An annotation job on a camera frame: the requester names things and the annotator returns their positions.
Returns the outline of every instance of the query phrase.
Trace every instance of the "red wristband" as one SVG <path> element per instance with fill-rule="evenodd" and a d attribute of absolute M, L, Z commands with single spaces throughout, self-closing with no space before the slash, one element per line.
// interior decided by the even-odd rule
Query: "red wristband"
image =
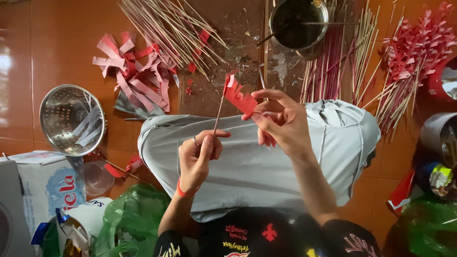
<path fill-rule="evenodd" d="M 178 191 L 178 194 L 181 196 L 181 197 L 191 197 L 193 196 L 195 193 L 197 193 L 197 191 L 200 189 L 200 186 L 197 187 L 197 189 L 192 192 L 192 193 L 185 193 L 181 190 L 181 188 L 179 188 L 179 181 L 181 181 L 181 177 L 179 177 L 178 179 L 178 185 L 176 186 L 176 191 Z"/>

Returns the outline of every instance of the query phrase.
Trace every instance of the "sleeve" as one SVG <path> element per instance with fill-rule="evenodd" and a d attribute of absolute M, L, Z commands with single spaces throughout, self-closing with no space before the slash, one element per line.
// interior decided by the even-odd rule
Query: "sleeve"
<path fill-rule="evenodd" d="M 329 220 L 322 227 L 330 256 L 382 257 L 376 239 L 369 231 L 346 220 Z"/>
<path fill-rule="evenodd" d="M 191 257 L 189 250 L 176 231 L 165 231 L 155 243 L 153 257 Z"/>

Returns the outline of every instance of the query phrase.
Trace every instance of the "silver ring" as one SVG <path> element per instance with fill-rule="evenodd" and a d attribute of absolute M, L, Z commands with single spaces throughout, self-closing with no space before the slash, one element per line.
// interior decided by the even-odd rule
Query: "silver ring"
<path fill-rule="evenodd" d="M 196 139 L 195 137 L 193 137 L 192 140 L 194 141 L 195 146 L 200 146 L 200 145 L 197 143 L 197 139 Z"/>

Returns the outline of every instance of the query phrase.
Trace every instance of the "clear plastic cup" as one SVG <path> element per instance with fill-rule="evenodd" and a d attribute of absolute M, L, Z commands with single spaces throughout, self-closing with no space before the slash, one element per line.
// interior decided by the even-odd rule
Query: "clear plastic cup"
<path fill-rule="evenodd" d="M 102 195 L 114 184 L 114 176 L 105 168 L 104 161 L 91 161 L 84 164 L 84 192 L 90 196 Z"/>

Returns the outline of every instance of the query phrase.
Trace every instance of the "hand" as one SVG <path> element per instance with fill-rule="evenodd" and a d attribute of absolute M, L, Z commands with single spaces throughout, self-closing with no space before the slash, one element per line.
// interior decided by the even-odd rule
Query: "hand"
<path fill-rule="evenodd" d="M 251 95 L 254 98 L 269 98 L 257 105 L 257 113 L 250 117 L 259 126 L 259 145 L 270 146 L 274 139 L 290 158 L 314 156 L 305 106 L 279 90 L 263 89 Z M 243 115 L 241 119 L 248 120 L 249 117 Z"/>
<path fill-rule="evenodd" d="M 198 146 L 193 139 L 188 139 L 179 147 L 179 162 L 181 164 L 181 179 L 179 188 L 184 193 L 193 193 L 205 181 L 209 173 L 209 161 L 217 160 L 222 152 L 221 141 L 217 137 L 230 137 L 229 132 L 203 130 L 195 136 Z"/>

